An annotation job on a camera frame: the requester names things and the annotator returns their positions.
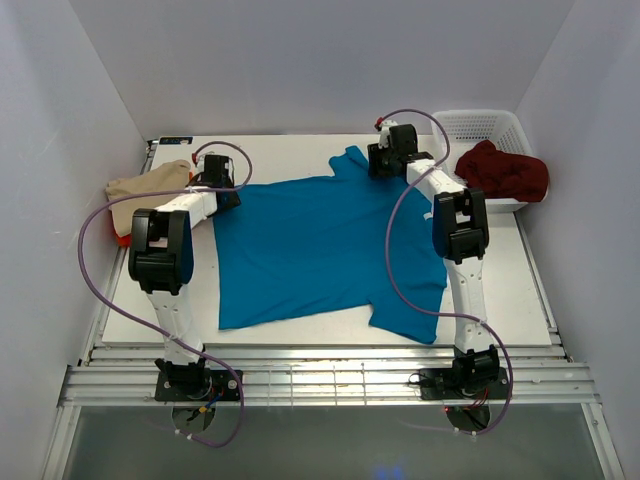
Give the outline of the blue t shirt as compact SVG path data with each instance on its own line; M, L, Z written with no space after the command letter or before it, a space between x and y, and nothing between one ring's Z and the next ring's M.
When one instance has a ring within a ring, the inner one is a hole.
M356 146L330 159L331 176L249 185L241 205L213 219L219 326L263 323L371 305L369 323L431 344L447 273L434 251L430 202L412 190L393 223L389 280L384 240L401 178L372 179Z

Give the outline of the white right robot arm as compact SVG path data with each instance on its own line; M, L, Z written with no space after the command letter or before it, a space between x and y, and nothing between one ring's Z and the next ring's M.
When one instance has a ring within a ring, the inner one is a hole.
M433 248L444 261L451 288L454 311L428 314L456 320L452 366L429 374L423 384L440 393L451 391L464 397L483 394L500 376L499 354L487 325L483 291L483 260L489 244L484 193L452 179L440 168L443 159L435 160L419 151L413 125L380 118L375 129L379 140L368 146L369 176L402 177L408 182L391 210L385 232L385 267L392 288L408 306L417 307L395 281L390 252L393 223L412 190L432 205Z

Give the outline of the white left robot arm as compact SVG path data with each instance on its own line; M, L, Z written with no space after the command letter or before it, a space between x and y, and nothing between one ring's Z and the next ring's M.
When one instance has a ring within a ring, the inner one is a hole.
M234 165L228 156L206 153L185 192L154 208L133 213L129 274L145 292L165 332L160 397L212 401L224 395L225 376L214 374L200 354L204 344L189 302L194 273L192 229L216 212L241 204L233 190Z

